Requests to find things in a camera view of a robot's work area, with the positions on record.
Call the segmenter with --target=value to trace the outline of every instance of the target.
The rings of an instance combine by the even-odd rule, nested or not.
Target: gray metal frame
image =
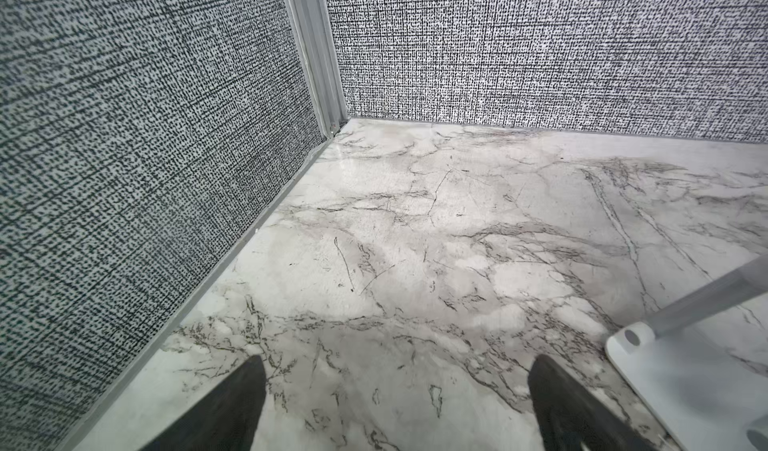
[[[326,0],[285,0],[320,130],[332,138],[348,119]]]

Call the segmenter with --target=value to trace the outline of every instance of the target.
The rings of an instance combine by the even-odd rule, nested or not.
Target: white marble floor
[[[78,449],[133,450],[251,354],[254,449],[540,449],[556,357],[659,447],[622,325],[768,251],[768,146],[352,120]],[[768,365],[768,299],[705,322]]]

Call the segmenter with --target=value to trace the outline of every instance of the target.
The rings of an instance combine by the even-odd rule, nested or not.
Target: textured wall
[[[50,449],[322,137],[283,0],[4,0],[0,437]]]
[[[768,141],[768,0],[328,0],[350,114]]]

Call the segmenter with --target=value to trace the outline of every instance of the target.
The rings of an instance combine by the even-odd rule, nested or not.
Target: black and white textured panel
[[[3,0],[0,437],[52,449],[322,141],[283,0]]]
[[[768,0],[327,0],[353,116],[768,141]]]

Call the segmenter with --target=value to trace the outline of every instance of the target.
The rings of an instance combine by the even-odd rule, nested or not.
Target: aluminum corner profile
[[[320,130],[332,138],[348,119],[326,0],[284,0]]]

